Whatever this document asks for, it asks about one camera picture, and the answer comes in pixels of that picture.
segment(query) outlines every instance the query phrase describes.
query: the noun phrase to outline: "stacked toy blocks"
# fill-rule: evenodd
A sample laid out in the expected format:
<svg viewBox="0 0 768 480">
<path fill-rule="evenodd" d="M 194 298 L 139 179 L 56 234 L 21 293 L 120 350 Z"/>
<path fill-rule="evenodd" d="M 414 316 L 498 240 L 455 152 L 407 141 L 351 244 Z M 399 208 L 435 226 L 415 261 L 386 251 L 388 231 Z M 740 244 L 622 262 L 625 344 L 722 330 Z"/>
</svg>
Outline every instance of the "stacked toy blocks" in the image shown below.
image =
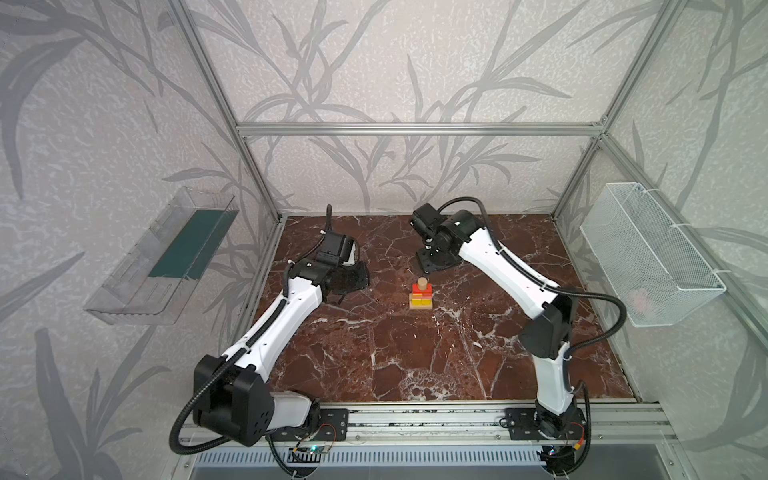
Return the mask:
<svg viewBox="0 0 768 480">
<path fill-rule="evenodd" d="M 411 310 L 432 309 L 432 284 L 423 276 L 413 284 L 412 292 L 408 295 Z"/>
</svg>

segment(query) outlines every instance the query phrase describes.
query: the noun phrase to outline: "side wall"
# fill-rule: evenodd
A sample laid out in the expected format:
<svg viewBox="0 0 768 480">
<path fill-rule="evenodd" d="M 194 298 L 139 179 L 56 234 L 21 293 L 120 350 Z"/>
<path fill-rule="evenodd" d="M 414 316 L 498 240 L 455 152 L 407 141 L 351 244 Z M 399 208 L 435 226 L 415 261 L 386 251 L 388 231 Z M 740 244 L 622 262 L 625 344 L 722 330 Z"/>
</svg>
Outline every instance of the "side wall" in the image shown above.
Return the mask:
<svg viewBox="0 0 768 480">
<path fill-rule="evenodd" d="M 599 121 L 661 0 L 188 0 L 239 122 Z M 280 209 L 551 211 L 587 139 L 270 137 Z"/>
<path fill-rule="evenodd" d="M 768 2 L 688 2 L 611 131 L 763 306 L 766 31 Z M 598 290 L 610 284 L 578 228 L 611 181 L 627 179 L 598 154 L 558 218 L 574 265 Z M 722 300 L 675 326 L 629 325 L 614 351 L 643 400 L 662 403 L 700 478 L 764 478 L 768 358 Z"/>
<path fill-rule="evenodd" d="M 0 478 L 157 478 L 274 228 L 164 2 L 0 4 Z M 181 186 L 234 225 L 172 326 L 83 310 Z"/>
</svg>

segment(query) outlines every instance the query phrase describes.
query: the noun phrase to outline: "aluminum frame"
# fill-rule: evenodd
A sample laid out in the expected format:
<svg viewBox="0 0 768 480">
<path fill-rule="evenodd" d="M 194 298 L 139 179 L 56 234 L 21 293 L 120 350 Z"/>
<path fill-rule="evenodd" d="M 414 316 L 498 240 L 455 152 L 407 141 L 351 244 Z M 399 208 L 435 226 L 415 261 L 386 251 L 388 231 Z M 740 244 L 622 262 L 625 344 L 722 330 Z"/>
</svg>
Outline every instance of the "aluminum frame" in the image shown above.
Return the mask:
<svg viewBox="0 0 768 480">
<path fill-rule="evenodd" d="M 267 135 L 505 135 L 577 136 L 599 135 L 599 123 L 254 123 L 243 122 L 237 131 L 245 137 Z"/>
<path fill-rule="evenodd" d="M 664 212 L 675 223 L 682 223 L 680 231 L 701 253 L 704 260 L 715 270 L 720 270 L 718 275 L 726 286 L 726 291 L 722 295 L 723 301 L 725 301 L 725 304 L 728 305 L 733 314 L 744 325 L 744 328 L 756 337 L 758 343 L 768 354 L 768 316 L 766 316 L 765 310 L 746 291 L 741 281 L 730 273 L 728 266 L 712 251 L 696 229 L 685 220 L 683 215 L 672 206 L 672 203 L 659 190 L 656 190 L 653 181 L 630 159 L 629 154 L 622 146 L 608 134 L 601 135 L 598 143 L 602 146 L 603 151 L 613 160 L 616 168 L 629 181 L 638 182 L 648 190 L 651 190 L 650 195 L 661 205 Z"/>
<path fill-rule="evenodd" d="M 686 3 L 687 0 L 666 0 L 659 9 L 659 13 L 650 27 L 645 40 L 643 40 L 640 50 L 637 51 L 629 70 L 627 70 L 627 74 L 621 81 L 618 90 L 616 90 L 616 94 L 608 105 L 608 109 L 605 111 L 605 115 L 603 115 L 601 119 L 601 131 L 598 136 L 608 132 L 619 117 L 621 110 L 624 109 L 624 106 L 627 104 L 629 96 L 642 79 L 643 73 L 647 70 L 648 65 L 650 65 L 661 49 L 664 40 L 669 36 L 672 27 L 683 12 Z M 581 159 L 578 162 L 574 174 L 568 180 L 568 183 L 563 190 L 563 194 L 554 206 L 554 211 L 552 213 L 553 217 L 557 217 L 562 213 L 565 204 L 568 203 L 575 192 L 576 186 L 581 182 L 581 178 L 587 173 L 587 170 L 594 159 L 594 154 L 595 149 L 588 148 L 584 151 L 584 154 L 581 155 Z"/>
<path fill-rule="evenodd" d="M 266 202 L 270 215 L 272 215 L 275 223 L 277 223 L 280 221 L 280 212 L 277 209 L 277 204 L 275 204 L 275 200 L 272 198 L 269 189 L 266 187 L 266 183 L 259 172 L 259 167 L 253 159 L 250 149 L 245 144 L 245 141 L 240 134 L 237 133 L 237 121 L 232 113 L 232 109 L 227 103 L 227 98 L 224 96 L 224 91 L 216 78 L 214 69 L 208 60 L 205 48 L 203 47 L 203 42 L 194 27 L 192 14 L 190 13 L 189 8 L 187 8 L 184 0 L 167 0 L 167 4 L 168 12 L 174 20 L 174 24 L 179 28 L 181 37 L 187 44 L 187 47 L 192 54 L 192 59 L 194 60 L 197 69 L 200 71 L 200 74 L 208 87 L 208 91 L 214 98 L 214 103 L 224 120 L 227 132 L 232 137 L 233 145 L 240 155 L 240 160 L 245 164 L 248 174 L 253 178 L 256 187 L 259 189 L 259 193 Z"/>
<path fill-rule="evenodd" d="M 662 452 L 675 452 L 680 441 L 663 409 L 657 403 L 633 399 L 592 399 L 592 443 L 595 445 L 651 444 Z M 335 445 L 551 445 L 549 441 L 512 441 L 498 424 L 510 407 L 532 407 L 530 400 L 470 402 L 339 402 L 328 408 L 349 409 L 347 440 Z M 187 424 L 182 441 L 194 443 L 217 435 Z M 260 440 L 256 446 L 264 446 Z M 163 480 L 186 480 L 196 455 L 170 455 Z"/>
</svg>

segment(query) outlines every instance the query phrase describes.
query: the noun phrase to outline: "white wire mesh basket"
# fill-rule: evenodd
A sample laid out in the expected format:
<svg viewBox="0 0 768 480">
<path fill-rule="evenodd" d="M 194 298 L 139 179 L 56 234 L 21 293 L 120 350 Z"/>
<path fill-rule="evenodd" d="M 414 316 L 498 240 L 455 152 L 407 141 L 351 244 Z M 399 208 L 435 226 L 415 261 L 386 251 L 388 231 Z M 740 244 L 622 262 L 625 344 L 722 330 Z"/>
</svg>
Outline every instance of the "white wire mesh basket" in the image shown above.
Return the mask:
<svg viewBox="0 0 768 480">
<path fill-rule="evenodd" d="M 641 184 L 606 184 L 581 232 L 635 326 L 674 325 L 725 291 Z"/>
</svg>

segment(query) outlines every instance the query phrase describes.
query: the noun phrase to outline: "brown marble table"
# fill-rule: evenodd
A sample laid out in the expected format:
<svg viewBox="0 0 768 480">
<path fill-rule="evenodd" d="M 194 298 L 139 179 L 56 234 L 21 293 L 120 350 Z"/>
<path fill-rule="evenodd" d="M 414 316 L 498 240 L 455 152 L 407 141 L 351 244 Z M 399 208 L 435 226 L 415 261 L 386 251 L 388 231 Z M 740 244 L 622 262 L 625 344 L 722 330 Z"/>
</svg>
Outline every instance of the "brown marble table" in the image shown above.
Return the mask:
<svg viewBox="0 0 768 480">
<path fill-rule="evenodd" d="M 357 239 L 371 283 L 304 321 L 277 360 L 272 390 L 325 402 L 535 398 L 533 363 L 517 340 L 527 317 L 475 266 L 433 273 L 435 309 L 409 310 L 422 243 L 408 219 L 333 218 L 334 230 Z M 581 286 L 549 216 L 493 215 L 492 223 L 499 239 L 540 273 Z M 286 260 L 311 247 L 323 224 L 322 217 L 288 219 L 256 318 L 280 291 Z M 591 306 L 581 302 L 574 340 L 600 331 Z M 592 397 L 632 397 L 607 342 L 578 351 L 571 378 L 587 382 Z"/>
</svg>

